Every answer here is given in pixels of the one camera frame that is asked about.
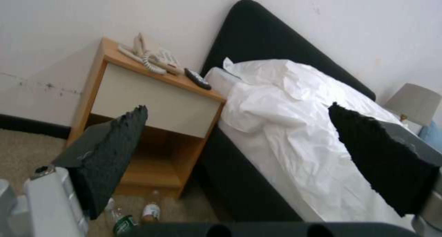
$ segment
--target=blue pillow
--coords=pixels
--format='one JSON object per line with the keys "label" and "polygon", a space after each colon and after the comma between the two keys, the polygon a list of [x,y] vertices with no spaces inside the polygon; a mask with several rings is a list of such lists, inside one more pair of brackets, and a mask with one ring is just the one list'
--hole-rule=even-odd
{"label": "blue pillow", "polygon": [[419,137],[428,145],[442,153],[442,130],[438,128],[435,122],[430,126],[424,126],[420,130]]}

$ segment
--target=black upholstered headboard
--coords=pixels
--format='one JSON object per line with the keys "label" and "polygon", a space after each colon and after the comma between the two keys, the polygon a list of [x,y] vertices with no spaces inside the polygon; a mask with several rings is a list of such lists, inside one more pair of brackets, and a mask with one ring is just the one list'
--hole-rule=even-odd
{"label": "black upholstered headboard", "polygon": [[212,67],[222,67],[226,57],[234,63],[290,59],[308,64],[376,100],[376,95],[368,87],[252,0],[241,0],[230,9],[207,56],[201,75],[206,75]]}

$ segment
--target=bed frame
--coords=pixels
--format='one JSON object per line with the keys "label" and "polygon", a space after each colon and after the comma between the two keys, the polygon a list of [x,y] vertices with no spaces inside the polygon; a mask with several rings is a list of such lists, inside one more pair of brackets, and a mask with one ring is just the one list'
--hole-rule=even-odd
{"label": "bed frame", "polygon": [[[201,75],[234,63],[259,59],[290,59],[309,64],[346,83],[371,100],[369,88],[333,62],[301,35],[252,0],[237,2],[223,23]],[[236,221],[301,221],[298,214],[256,170],[230,139],[215,127],[199,162],[199,169]]]}

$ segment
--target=nightstand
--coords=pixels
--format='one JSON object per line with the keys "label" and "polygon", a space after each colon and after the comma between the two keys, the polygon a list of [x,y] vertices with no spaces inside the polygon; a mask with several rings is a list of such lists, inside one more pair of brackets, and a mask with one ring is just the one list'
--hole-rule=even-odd
{"label": "nightstand", "polygon": [[115,193],[146,196],[159,190],[179,197],[225,99],[184,75],[149,72],[118,52],[117,45],[101,40],[67,145],[88,126],[146,105],[145,130]]}

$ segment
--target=green bottle label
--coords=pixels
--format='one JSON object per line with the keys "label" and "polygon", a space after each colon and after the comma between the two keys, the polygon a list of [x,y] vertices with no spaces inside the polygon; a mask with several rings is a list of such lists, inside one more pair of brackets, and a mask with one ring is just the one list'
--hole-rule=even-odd
{"label": "green bottle label", "polygon": [[131,231],[135,225],[134,218],[131,215],[119,219],[114,226],[114,236],[120,236],[125,232]]}

